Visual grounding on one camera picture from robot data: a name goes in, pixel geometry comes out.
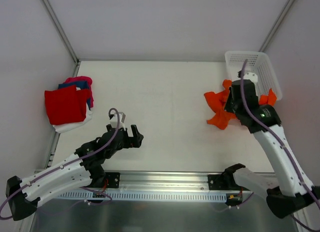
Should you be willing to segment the orange t shirt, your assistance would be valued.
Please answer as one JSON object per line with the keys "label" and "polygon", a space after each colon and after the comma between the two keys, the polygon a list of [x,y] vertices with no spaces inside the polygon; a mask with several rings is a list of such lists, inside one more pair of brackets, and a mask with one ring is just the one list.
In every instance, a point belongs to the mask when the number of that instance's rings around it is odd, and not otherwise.
{"label": "orange t shirt", "polygon": [[229,121],[236,119],[235,114],[224,110],[227,98],[230,93],[230,86],[232,85],[231,80],[225,79],[222,83],[224,90],[215,93],[213,91],[204,93],[204,98],[208,106],[215,113],[212,119],[207,120],[207,124],[214,125],[220,130],[225,130],[229,124]]}

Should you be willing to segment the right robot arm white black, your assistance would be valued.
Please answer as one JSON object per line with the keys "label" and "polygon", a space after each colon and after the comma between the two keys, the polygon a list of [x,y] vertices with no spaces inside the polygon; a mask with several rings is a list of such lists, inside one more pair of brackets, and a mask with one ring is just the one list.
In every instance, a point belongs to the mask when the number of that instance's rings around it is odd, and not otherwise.
{"label": "right robot arm white black", "polygon": [[319,186],[314,185],[295,158],[275,108],[259,104],[252,81],[232,82],[225,110],[233,113],[258,141],[277,178],[273,182],[238,163],[226,168],[222,175],[228,189],[249,189],[265,199],[278,218],[285,218],[314,202],[319,203]]}

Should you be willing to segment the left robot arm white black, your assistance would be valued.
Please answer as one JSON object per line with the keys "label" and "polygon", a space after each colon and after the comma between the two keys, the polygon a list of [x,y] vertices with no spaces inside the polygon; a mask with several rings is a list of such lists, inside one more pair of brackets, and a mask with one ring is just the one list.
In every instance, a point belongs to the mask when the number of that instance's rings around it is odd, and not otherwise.
{"label": "left robot arm white black", "polygon": [[51,199],[79,187],[100,187],[106,173],[102,167],[122,149],[139,148],[144,136],[131,125],[132,136],[126,128],[107,125],[101,137],[84,143],[67,159],[30,177],[13,176],[6,183],[6,204],[14,221],[22,220]]}

